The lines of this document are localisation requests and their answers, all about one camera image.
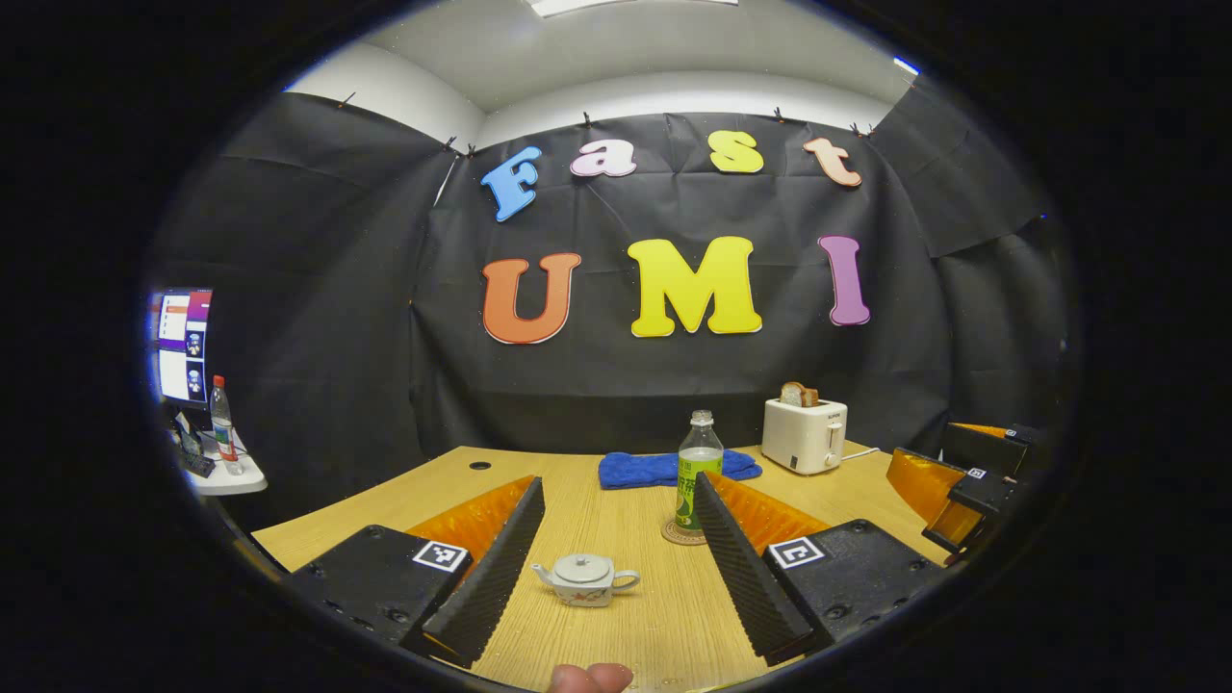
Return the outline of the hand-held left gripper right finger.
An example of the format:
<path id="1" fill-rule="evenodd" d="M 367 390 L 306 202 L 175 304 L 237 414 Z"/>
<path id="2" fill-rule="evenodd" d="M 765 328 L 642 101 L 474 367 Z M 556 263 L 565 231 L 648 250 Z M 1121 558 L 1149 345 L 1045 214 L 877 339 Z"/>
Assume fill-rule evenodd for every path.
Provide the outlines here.
<path id="1" fill-rule="evenodd" d="M 867 519 L 829 524 L 712 471 L 695 514 L 756 656 L 779 665 L 845 642 L 906 609 L 942 567 Z"/>

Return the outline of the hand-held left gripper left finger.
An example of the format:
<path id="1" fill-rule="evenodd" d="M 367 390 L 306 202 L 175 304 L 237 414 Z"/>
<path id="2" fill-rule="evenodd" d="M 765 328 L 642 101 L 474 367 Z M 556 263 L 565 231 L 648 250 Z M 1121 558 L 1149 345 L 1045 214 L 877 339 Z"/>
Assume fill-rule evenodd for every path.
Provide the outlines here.
<path id="1" fill-rule="evenodd" d="M 370 524 L 290 573 L 290 588 L 381 642 L 468 668 L 484 654 L 545 513 L 524 476 L 408 530 Z"/>

